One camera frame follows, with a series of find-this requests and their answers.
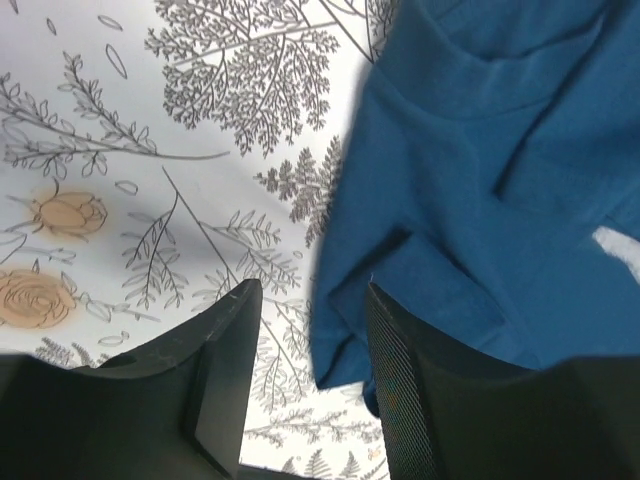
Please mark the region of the blue printed t-shirt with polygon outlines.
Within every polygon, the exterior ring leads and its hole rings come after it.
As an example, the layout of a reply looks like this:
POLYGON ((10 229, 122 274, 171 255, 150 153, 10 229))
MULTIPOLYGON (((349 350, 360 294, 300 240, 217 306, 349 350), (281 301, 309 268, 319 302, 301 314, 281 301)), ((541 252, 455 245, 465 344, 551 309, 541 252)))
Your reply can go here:
POLYGON ((375 410, 365 296, 543 369, 639 351, 639 5, 404 1, 316 267, 321 390, 375 410))

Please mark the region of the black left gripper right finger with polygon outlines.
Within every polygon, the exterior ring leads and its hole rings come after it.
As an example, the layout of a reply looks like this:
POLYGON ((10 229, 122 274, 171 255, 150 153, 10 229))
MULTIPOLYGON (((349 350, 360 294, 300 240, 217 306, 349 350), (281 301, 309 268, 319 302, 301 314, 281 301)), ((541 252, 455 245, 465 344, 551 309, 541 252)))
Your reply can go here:
POLYGON ((481 353, 371 285, 369 351, 394 479, 635 479, 639 360, 543 370, 481 353))

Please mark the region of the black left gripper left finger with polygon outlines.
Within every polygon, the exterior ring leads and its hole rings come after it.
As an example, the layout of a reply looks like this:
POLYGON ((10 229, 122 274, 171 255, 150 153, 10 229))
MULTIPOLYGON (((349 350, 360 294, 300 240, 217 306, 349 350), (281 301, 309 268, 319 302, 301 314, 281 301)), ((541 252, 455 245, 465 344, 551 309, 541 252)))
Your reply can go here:
POLYGON ((243 281, 98 368, 4 355, 2 477, 235 478, 261 307, 261 284, 243 281))

